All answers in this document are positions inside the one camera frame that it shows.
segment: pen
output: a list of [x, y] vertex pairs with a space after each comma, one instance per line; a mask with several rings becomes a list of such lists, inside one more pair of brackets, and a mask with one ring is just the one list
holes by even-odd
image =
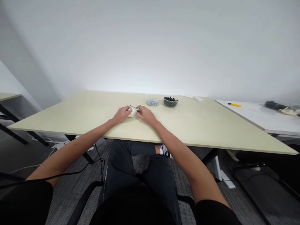
[[233, 104], [233, 103], [228, 103], [228, 105], [233, 105], [233, 106], [241, 107], [241, 105]]

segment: white cable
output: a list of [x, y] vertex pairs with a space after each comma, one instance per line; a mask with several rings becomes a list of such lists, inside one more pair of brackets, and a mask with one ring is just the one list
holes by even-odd
[[67, 140], [67, 141], [64, 141], [64, 142], [57, 142], [57, 141], [54, 141], [54, 140], [52, 140], [52, 139], [50, 139], [50, 138], [48, 138], [48, 137], [43, 137], [43, 138], [47, 138], [47, 139], [51, 140], [51, 141], [46, 141], [46, 140], [44, 140], [45, 142], [50, 142], [50, 143], [61, 143], [61, 144], [64, 144], [64, 143], [70, 142], [70, 140]]
[[[41, 165], [41, 164], [33, 165], [33, 166], [28, 166], [28, 167], [23, 167], [23, 168], [21, 168], [21, 169], [25, 169], [25, 168], [29, 168], [29, 167], [35, 167], [35, 166], [40, 166], [40, 165]], [[10, 172], [10, 173], [8, 173], [8, 174], [11, 174], [11, 173], [13, 173], [13, 172], [17, 172], [17, 171], [19, 171], [19, 170], [21, 170], [21, 169], [17, 169], [17, 170], [12, 171], [12, 172]]]
[[[53, 148], [53, 150], [51, 151], [51, 153], [49, 154], [49, 156], [48, 156], [47, 158], [49, 158], [49, 157], [51, 156], [51, 154], [54, 152], [54, 150], [57, 148], [57, 147], [56, 147], [56, 142], [55, 142], [54, 140], [50, 139], [50, 138], [48, 138], [48, 139], [51, 140], [51, 142], [53, 142], [55, 145], [53, 146], [54, 148]], [[33, 166], [27, 166], [27, 167], [22, 167], [21, 169], [30, 168], [30, 167], [35, 167], [35, 166], [40, 166], [40, 165], [41, 165], [41, 164], [33, 165]], [[17, 172], [17, 171], [19, 171], [19, 170], [21, 170], [21, 169], [17, 169], [17, 170], [12, 171], [12, 172], [10, 172], [10, 173], [8, 173], [8, 174]]]
[[[52, 143], [55, 143], [55, 147], [53, 148], [52, 152], [51, 152], [51, 153], [49, 154], [49, 156], [48, 156], [48, 158], [49, 158], [49, 157], [51, 156], [51, 154], [53, 153], [53, 151], [57, 148], [57, 147], [56, 147], [56, 143], [62, 143], [62, 142], [55, 142], [54, 140], [52, 140], [52, 139], [50, 139], [50, 138], [48, 138], [48, 137], [45, 137], [45, 138], [51, 140]], [[104, 144], [101, 148], [99, 148], [98, 150], [104, 148], [104, 146], [105, 146], [107, 143], [110, 143], [110, 141], [105, 142], [105, 144]], [[21, 169], [30, 168], [30, 167], [35, 167], [35, 166], [40, 166], [40, 165], [41, 165], [41, 164], [33, 165], [33, 166], [27, 166], [27, 167], [23, 167], [23, 168], [21, 168]], [[12, 172], [10, 172], [9, 174], [14, 173], [14, 172], [17, 172], [17, 171], [19, 171], [19, 170], [21, 170], [21, 169], [17, 169], [17, 170], [15, 170], [15, 171], [12, 171]]]

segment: table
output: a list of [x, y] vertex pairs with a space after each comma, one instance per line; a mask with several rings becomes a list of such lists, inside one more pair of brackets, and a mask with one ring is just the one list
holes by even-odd
[[[22, 96], [21, 94], [12, 94], [12, 93], [0, 93], [0, 102], [16, 98]], [[0, 112], [2, 112], [4, 115], [0, 115], [0, 119], [6, 119], [6, 120], [12, 120], [14, 122], [20, 121], [17, 117], [15, 117], [11, 112], [9, 112], [2, 104], [0, 104]], [[16, 140], [20, 141], [23, 144], [28, 144], [27, 141], [25, 141], [20, 136], [16, 135], [14, 132], [12, 132], [10, 129], [5, 127], [4, 125], [0, 124], [0, 129], [7, 133], [8, 135], [12, 136]], [[42, 143], [45, 146], [48, 146], [49, 144], [45, 142], [40, 136], [38, 136], [35, 132], [27, 131], [31, 136], [35, 137], [40, 143]]]
[[228, 105], [229, 101], [217, 102], [274, 136], [279, 134], [300, 136], [300, 117], [269, 109], [261, 103], [230, 101], [230, 103], [242, 105], [242, 107], [236, 107]]
[[[266, 153], [297, 152], [215, 101], [203, 97], [178, 96], [175, 108], [160, 102], [149, 108], [157, 119], [189, 146], [233, 149]], [[29, 130], [67, 135], [82, 135], [112, 118], [118, 108], [146, 105], [145, 94], [84, 91], [66, 101], [10, 125], [15, 130]], [[104, 138], [161, 143], [155, 131], [137, 116], [108, 131]]]
[[[226, 107], [230, 111], [234, 112], [238, 116], [249, 121], [253, 125], [257, 126], [266, 133], [271, 134], [273, 137], [276, 137], [280, 134], [283, 135], [296, 135], [300, 136], [300, 118], [286, 115], [280, 111], [269, 109], [264, 106], [262, 103], [252, 103], [252, 102], [234, 102], [234, 101], [216, 101], [222, 106]], [[228, 105], [228, 103], [238, 104], [241, 107], [236, 107]], [[263, 167], [266, 166], [265, 163], [257, 163], [254, 165], [241, 166], [233, 170], [232, 176], [237, 181], [241, 189], [247, 195], [251, 203], [254, 205], [258, 213], [261, 215], [266, 224], [270, 224], [262, 210], [256, 204], [255, 200], [252, 198], [250, 193], [246, 190], [242, 182], [236, 178], [236, 172], [239, 170], [244, 170], [253, 167]], [[290, 187], [284, 183], [284, 181], [279, 182], [284, 188], [290, 191]]]

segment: forearm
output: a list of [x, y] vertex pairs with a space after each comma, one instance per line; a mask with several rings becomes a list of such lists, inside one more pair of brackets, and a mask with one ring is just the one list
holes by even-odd
[[155, 123], [153, 128], [185, 173], [191, 185], [195, 203], [210, 199], [228, 206], [213, 176], [201, 160], [160, 122]]
[[[115, 125], [116, 123], [113, 120], [108, 120], [101, 126], [74, 139], [46, 159], [27, 180], [41, 179], [64, 173], [74, 161], [82, 156], [100, 137]], [[49, 182], [55, 186], [58, 180], [59, 178], [55, 178], [49, 180]]]

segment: person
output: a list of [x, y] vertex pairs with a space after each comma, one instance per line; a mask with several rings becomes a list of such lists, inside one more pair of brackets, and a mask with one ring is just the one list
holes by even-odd
[[[62, 174], [100, 137], [131, 113], [120, 108], [101, 126], [71, 141], [46, 159], [26, 180]], [[154, 114], [137, 106], [137, 116], [151, 126], [164, 145], [114, 140], [108, 157], [106, 181], [98, 208], [89, 224], [181, 224], [177, 188], [169, 152], [185, 173], [196, 205], [197, 224], [241, 224], [201, 160], [169, 132]], [[137, 178], [132, 156], [150, 155], [142, 179]], [[18, 185], [0, 201], [1, 218], [13, 224], [45, 224], [53, 188], [60, 177]]]

